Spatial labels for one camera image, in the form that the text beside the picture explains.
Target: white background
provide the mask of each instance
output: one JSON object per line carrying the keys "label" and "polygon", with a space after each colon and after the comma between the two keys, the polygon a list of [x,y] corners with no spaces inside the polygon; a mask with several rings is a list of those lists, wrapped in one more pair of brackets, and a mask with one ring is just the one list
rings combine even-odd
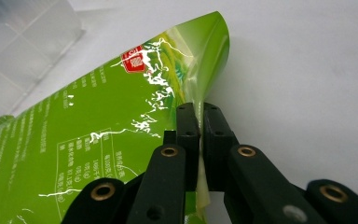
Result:
{"label": "white background", "polygon": [[[292,183],[328,178],[358,193],[358,1],[70,0],[85,33],[13,115],[175,24],[220,11],[227,66],[207,102]],[[228,223],[221,194],[210,223]]]}

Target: transparent plastic box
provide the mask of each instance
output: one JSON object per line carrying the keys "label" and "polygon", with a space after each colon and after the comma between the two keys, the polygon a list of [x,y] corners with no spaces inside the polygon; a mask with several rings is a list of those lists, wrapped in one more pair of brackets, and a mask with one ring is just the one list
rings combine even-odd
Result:
{"label": "transparent plastic box", "polygon": [[66,0],[0,0],[0,116],[11,112],[81,34]]}

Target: nutrition label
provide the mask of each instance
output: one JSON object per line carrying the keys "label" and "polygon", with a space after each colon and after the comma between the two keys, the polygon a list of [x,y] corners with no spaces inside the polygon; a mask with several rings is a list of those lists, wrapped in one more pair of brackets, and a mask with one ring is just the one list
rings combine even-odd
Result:
{"label": "nutrition label", "polygon": [[102,177],[120,178],[122,167],[117,165],[117,155],[113,147],[110,129],[79,136],[57,144],[57,176],[55,197],[60,215],[61,205],[73,200],[74,192],[79,192],[95,179]]}

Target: green plastic bag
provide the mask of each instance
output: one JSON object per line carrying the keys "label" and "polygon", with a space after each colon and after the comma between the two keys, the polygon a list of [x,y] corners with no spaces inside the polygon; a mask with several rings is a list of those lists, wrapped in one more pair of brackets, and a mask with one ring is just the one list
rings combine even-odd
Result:
{"label": "green plastic bag", "polygon": [[[16,118],[1,117],[0,224],[60,223],[92,180],[126,183],[144,172],[164,131],[175,130],[177,106],[193,102],[201,120],[228,45],[214,12],[130,49]],[[196,209],[189,192],[186,223],[203,223]]]}

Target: red logo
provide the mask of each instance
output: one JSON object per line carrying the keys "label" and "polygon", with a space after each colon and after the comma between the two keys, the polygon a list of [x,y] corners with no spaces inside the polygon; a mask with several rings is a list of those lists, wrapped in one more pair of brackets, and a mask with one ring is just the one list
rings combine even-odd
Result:
{"label": "red logo", "polygon": [[145,70],[145,64],[142,61],[142,46],[138,46],[135,49],[131,49],[121,55],[121,61],[128,73],[143,72]]}

